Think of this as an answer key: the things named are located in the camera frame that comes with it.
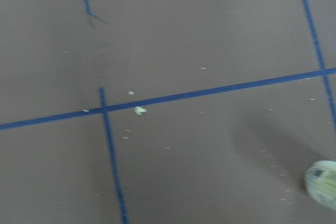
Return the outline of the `clear tennis ball can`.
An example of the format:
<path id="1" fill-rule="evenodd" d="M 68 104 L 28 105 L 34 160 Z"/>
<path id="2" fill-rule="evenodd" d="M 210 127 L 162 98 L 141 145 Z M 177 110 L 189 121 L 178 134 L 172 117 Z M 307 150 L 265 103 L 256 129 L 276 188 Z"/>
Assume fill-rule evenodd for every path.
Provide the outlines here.
<path id="1" fill-rule="evenodd" d="M 308 195 L 317 203 L 335 211 L 335 161 L 317 161 L 304 174 Z"/>

